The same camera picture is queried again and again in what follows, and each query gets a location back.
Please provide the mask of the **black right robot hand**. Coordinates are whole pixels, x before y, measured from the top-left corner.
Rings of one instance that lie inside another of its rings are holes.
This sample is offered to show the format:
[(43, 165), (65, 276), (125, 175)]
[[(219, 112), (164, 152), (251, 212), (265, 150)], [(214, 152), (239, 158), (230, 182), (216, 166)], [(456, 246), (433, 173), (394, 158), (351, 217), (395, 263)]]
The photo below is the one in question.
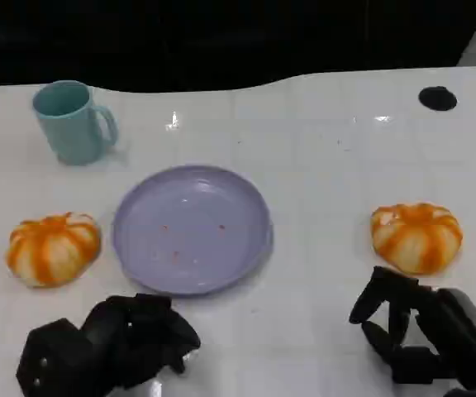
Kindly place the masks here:
[(463, 291), (376, 266), (349, 321), (361, 326), (394, 383), (457, 380), (449, 396), (476, 396), (476, 306)]

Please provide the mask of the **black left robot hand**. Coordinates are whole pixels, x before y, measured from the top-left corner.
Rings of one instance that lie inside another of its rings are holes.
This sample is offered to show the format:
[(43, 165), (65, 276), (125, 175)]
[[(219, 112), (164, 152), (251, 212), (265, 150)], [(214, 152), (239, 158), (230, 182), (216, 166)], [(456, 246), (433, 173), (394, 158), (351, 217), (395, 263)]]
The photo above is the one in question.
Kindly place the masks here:
[(112, 295), (95, 305), (80, 330), (93, 346), (102, 396), (143, 384), (165, 367), (183, 374), (184, 357), (201, 346), (171, 298), (154, 294)]

